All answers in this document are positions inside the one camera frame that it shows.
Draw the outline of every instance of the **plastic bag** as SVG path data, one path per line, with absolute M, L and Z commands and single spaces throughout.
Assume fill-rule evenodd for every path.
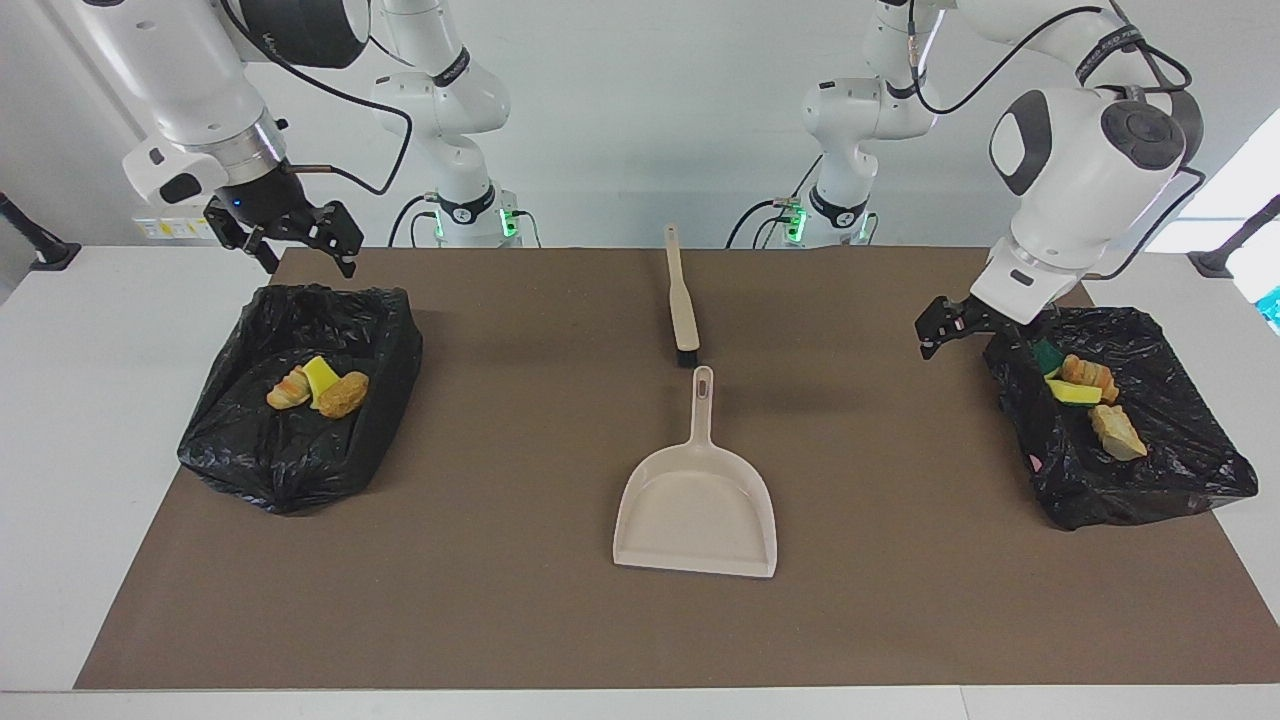
M 316 355 L 339 375 L 369 375 L 360 410 L 329 420 L 310 404 L 284 411 L 266 404 L 289 369 Z M 396 437 L 421 361 L 403 290 L 264 287 L 214 360 L 178 460 L 212 489 L 270 512 L 355 495 Z
M 1149 455 L 1129 462 L 1102 450 L 1088 409 L 1059 404 L 1029 338 L 1111 368 L 1119 405 Z M 1055 309 L 1020 337 L 997 334 L 983 355 L 1014 421 L 1044 512 L 1069 530 L 1194 515 L 1253 497 L 1258 479 L 1146 313 L 1133 307 Z

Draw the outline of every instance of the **dustpan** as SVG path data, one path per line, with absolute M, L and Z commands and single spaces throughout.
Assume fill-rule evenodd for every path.
M 750 462 L 712 443 L 710 368 L 694 370 L 689 442 L 654 452 L 627 480 L 613 529 L 618 565 L 772 578 L 773 502 Z

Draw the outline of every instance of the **dustpan handle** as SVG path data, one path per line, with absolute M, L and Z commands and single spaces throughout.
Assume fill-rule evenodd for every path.
M 716 395 L 716 373 L 707 365 L 694 370 L 694 411 L 689 442 L 712 445 L 712 397 Z

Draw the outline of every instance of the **green sponge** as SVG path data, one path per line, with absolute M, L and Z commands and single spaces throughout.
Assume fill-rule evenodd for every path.
M 1036 364 L 1039 365 L 1042 375 L 1052 375 L 1062 366 L 1062 361 L 1066 360 L 1066 355 L 1053 347 L 1053 343 L 1047 340 L 1036 342 L 1032 346 L 1032 355 L 1036 356 Z

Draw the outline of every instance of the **brown surface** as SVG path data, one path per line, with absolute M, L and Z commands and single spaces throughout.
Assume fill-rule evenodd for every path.
M 78 688 L 1280 680 L 1211 515 L 1051 528 L 983 340 L 916 354 L 980 251 L 687 252 L 714 436 L 773 496 L 773 580 L 620 569 L 627 475 L 687 437 L 662 251 L 369 251 L 422 377 L 370 489 L 276 518 L 174 482 Z

